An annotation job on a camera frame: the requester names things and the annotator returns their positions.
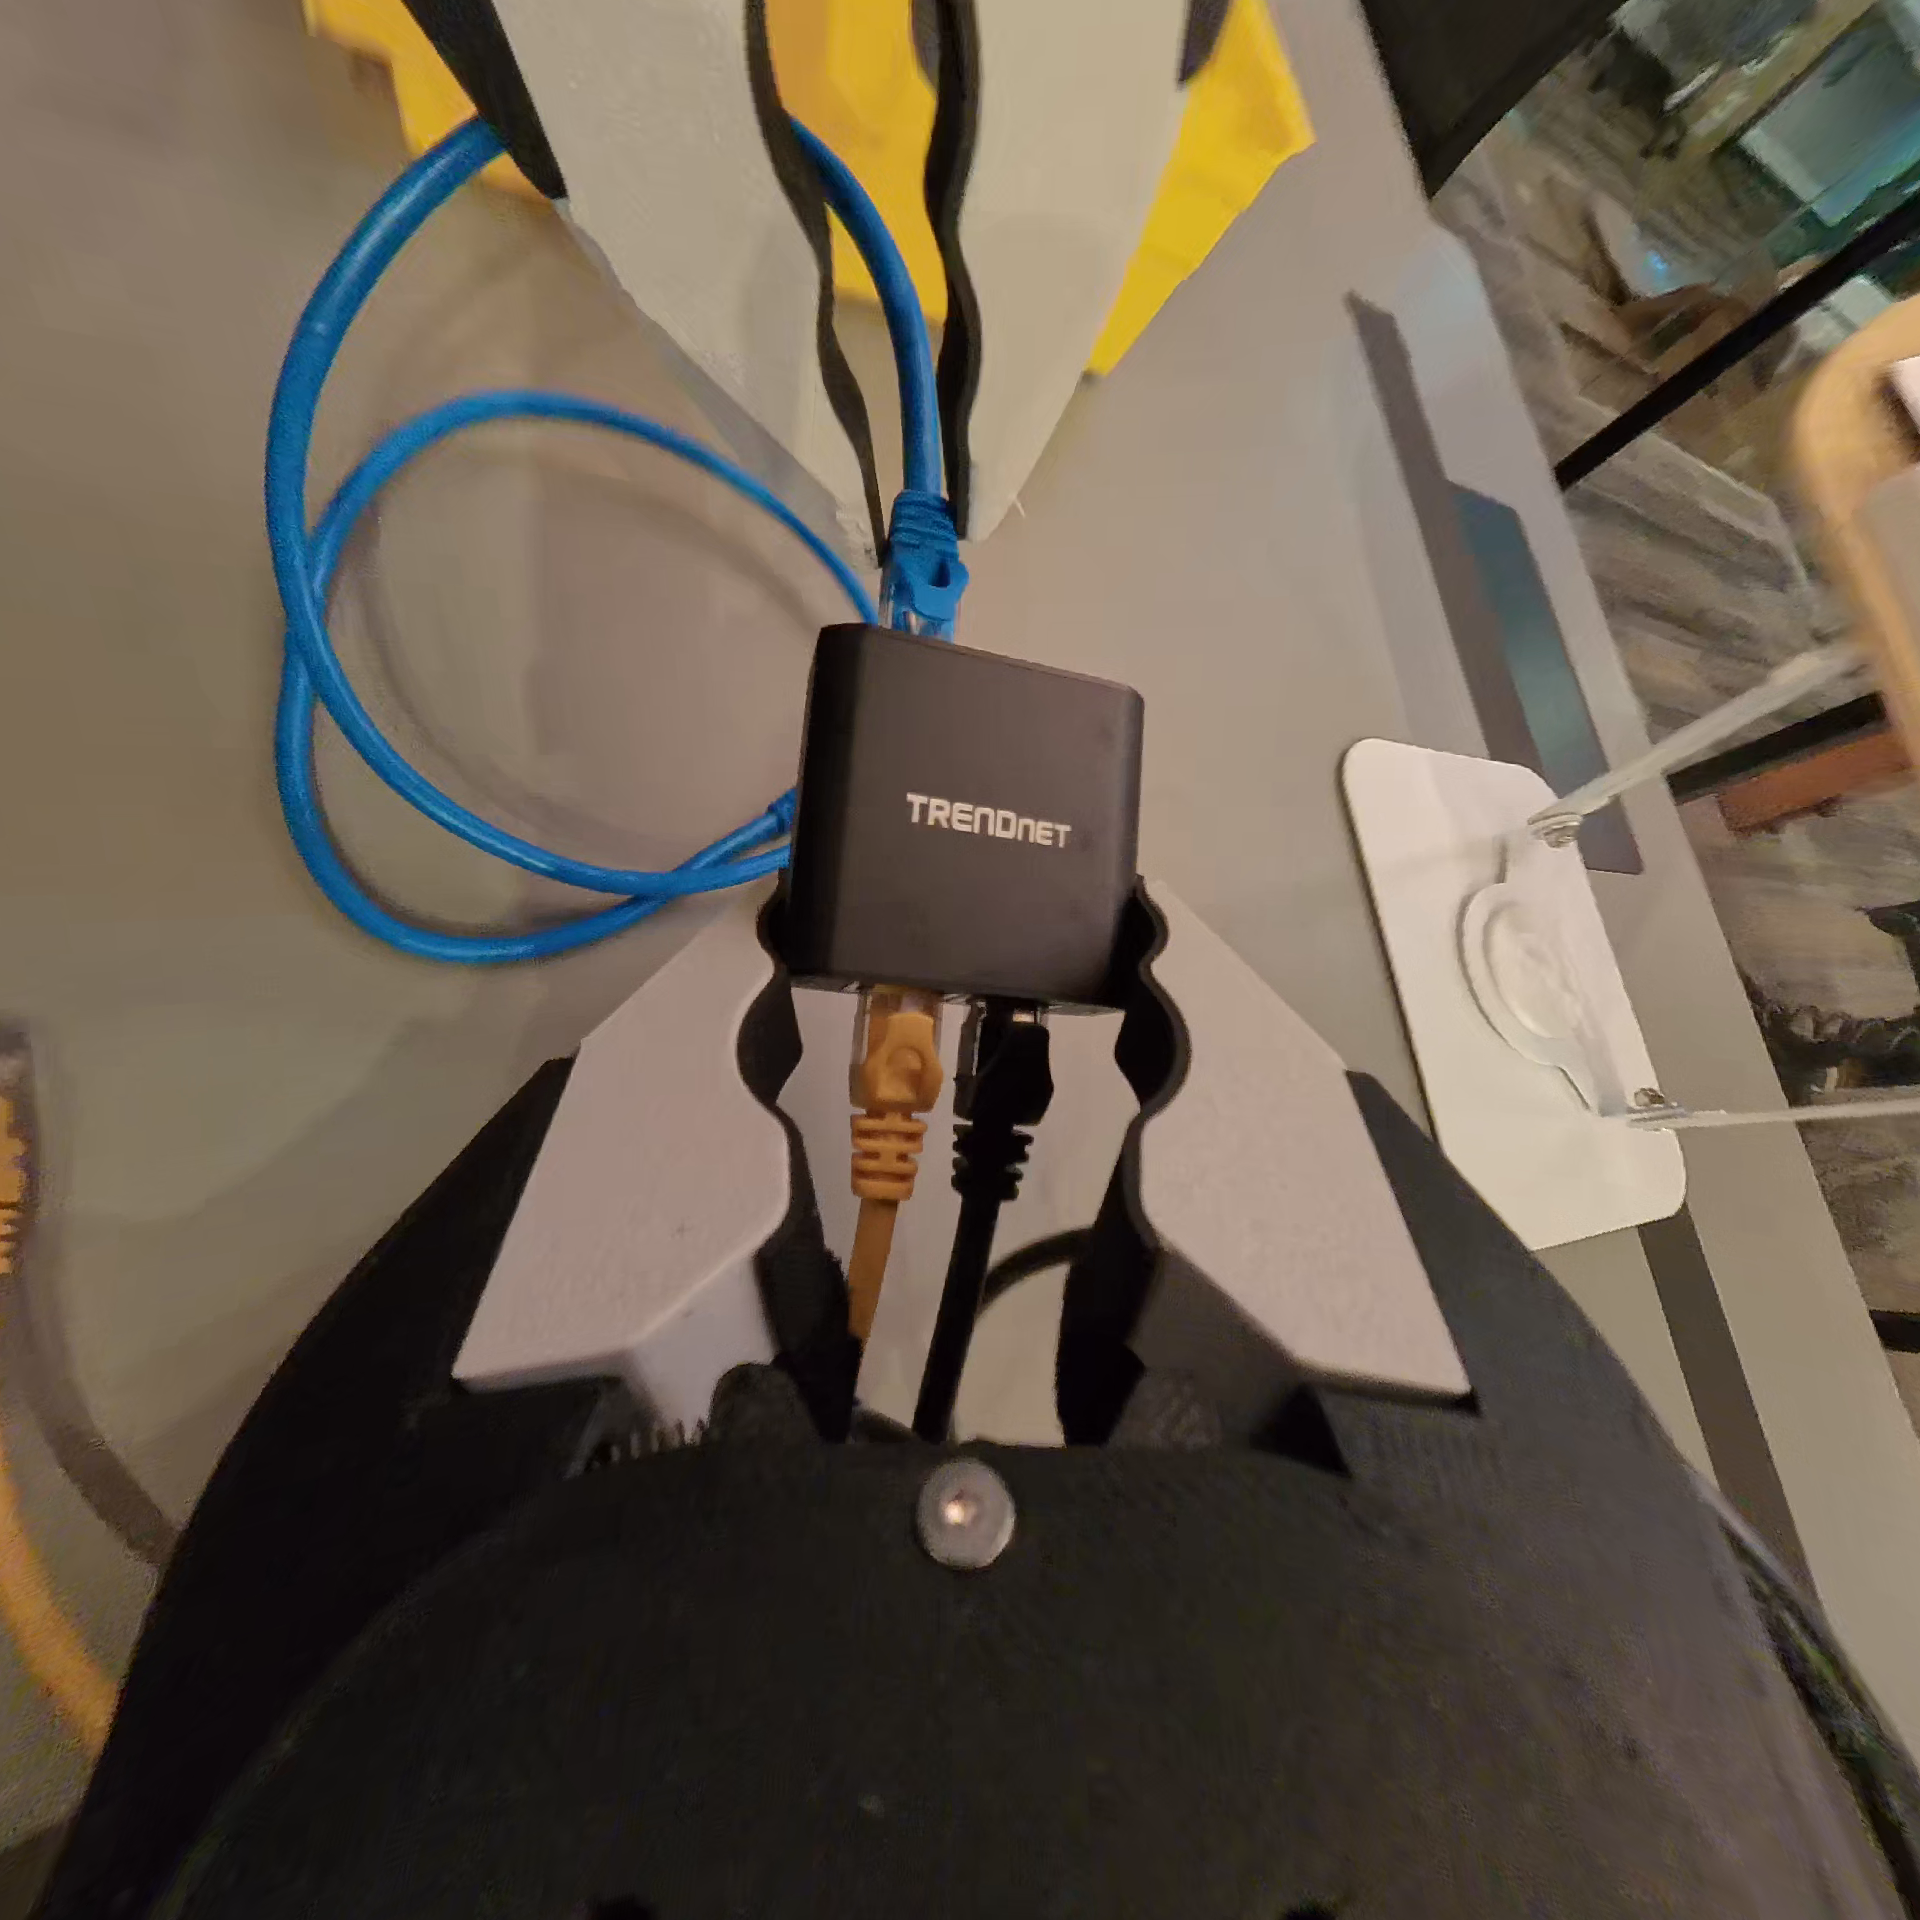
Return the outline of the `black ethernet adapter box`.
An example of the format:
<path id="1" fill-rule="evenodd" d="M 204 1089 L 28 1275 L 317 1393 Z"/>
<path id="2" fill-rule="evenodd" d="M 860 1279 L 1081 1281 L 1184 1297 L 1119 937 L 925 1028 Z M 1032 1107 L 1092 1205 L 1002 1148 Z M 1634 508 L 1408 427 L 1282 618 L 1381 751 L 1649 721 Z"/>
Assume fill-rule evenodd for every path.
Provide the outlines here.
<path id="1" fill-rule="evenodd" d="M 1145 703 L 868 625 L 821 629 L 778 951 L 812 985 L 1115 1005 Z"/>

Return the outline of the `white base acrylic stand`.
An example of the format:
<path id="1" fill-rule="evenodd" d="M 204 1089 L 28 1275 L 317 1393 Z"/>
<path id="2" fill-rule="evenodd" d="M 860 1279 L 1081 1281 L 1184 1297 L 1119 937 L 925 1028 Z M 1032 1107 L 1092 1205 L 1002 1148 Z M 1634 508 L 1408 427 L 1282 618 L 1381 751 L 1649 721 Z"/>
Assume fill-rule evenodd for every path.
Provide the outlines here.
<path id="1" fill-rule="evenodd" d="M 1773 1112 L 1663 1093 L 1577 848 L 1691 755 L 1866 665 L 1820 644 L 1565 796 L 1500 760 L 1363 738 L 1340 781 L 1436 1138 L 1529 1250 L 1676 1213 L 1680 1135 L 1912 1121 L 1913 1093 Z"/>

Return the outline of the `black metal table leg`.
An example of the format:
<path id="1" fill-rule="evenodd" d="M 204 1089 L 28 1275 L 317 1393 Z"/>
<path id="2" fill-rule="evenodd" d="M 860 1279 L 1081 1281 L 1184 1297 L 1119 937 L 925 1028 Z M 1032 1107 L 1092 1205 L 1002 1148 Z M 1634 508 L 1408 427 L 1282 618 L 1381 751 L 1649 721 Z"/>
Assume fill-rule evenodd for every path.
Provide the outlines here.
<path id="1" fill-rule="evenodd" d="M 1860 277 L 1887 253 L 1916 245 L 1917 200 L 1908 196 L 1897 208 L 1860 229 L 1848 245 L 1824 257 L 1809 272 L 1779 291 L 1763 306 L 1754 309 L 1720 339 L 1701 345 L 1677 371 L 1663 375 L 1656 387 L 1608 426 L 1593 431 L 1583 444 L 1553 466 L 1553 480 L 1561 491 L 1585 485 L 1597 468 L 1620 451 L 1642 441 L 1658 426 L 1706 394 L 1717 380 L 1740 368 L 1754 352 L 1776 341 L 1805 313 L 1824 304 L 1844 282 Z"/>

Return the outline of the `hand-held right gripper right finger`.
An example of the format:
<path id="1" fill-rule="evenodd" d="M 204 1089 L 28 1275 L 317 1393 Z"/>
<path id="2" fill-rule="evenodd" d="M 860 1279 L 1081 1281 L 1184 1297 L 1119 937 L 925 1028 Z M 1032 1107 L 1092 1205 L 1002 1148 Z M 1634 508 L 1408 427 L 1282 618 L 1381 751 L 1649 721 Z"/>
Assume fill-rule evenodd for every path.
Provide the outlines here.
<path id="1" fill-rule="evenodd" d="M 1466 1360 L 1338 1052 L 1165 885 L 1114 957 L 1136 1100 L 1063 1291 L 1063 1440 L 1109 1445 L 1138 1387 L 1225 1437 L 1281 1436 L 1308 1387 L 1463 1408 Z"/>

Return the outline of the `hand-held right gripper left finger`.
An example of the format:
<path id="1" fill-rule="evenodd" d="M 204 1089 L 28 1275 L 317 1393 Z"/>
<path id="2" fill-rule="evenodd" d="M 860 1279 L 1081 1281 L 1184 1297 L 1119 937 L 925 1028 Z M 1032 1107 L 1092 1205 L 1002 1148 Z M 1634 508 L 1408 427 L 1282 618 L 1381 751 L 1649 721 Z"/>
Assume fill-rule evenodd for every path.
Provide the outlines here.
<path id="1" fill-rule="evenodd" d="M 453 1375 L 477 1391 L 616 1379 L 706 1423 L 776 1365 L 849 1436 L 849 1283 L 780 1097 L 800 1067 L 776 893 L 741 893 L 579 1044 Z"/>

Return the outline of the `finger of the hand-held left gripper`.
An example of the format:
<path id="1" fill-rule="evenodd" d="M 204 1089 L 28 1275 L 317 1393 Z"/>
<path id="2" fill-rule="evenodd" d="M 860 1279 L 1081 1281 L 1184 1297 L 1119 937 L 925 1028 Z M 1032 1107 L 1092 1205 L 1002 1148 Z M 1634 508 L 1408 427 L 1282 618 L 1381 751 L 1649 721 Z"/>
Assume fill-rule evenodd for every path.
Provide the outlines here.
<path id="1" fill-rule="evenodd" d="M 979 543 L 1015 506 L 1114 312 L 1213 52 L 1217 5 L 929 5 L 929 224 L 944 271 L 946 499 Z"/>
<path id="2" fill-rule="evenodd" d="M 825 187 L 778 89 L 765 5 L 504 2 L 576 232 L 676 381 L 804 523 L 875 562 L 864 394 L 832 325 Z"/>

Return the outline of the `yellow plastic bin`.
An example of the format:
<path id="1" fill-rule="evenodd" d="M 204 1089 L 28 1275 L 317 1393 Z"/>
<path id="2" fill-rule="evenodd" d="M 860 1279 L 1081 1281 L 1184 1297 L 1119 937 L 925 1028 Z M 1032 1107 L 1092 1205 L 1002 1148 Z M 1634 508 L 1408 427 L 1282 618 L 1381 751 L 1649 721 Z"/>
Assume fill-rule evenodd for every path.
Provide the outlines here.
<path id="1" fill-rule="evenodd" d="M 1088 357 L 1105 378 L 1173 291 L 1210 257 L 1264 183 L 1313 146 L 1313 122 L 1267 5 L 1217 5 L 1213 52 L 1184 88 L 1184 122 L 1120 293 Z M 410 153 L 424 153 L 474 100 L 401 2 L 301 2 L 305 26 L 394 82 Z M 936 113 L 930 11 L 907 2 L 773 2 L 776 80 L 800 122 L 868 189 L 900 248 L 929 325 L 946 313 L 944 271 L 924 208 Z"/>

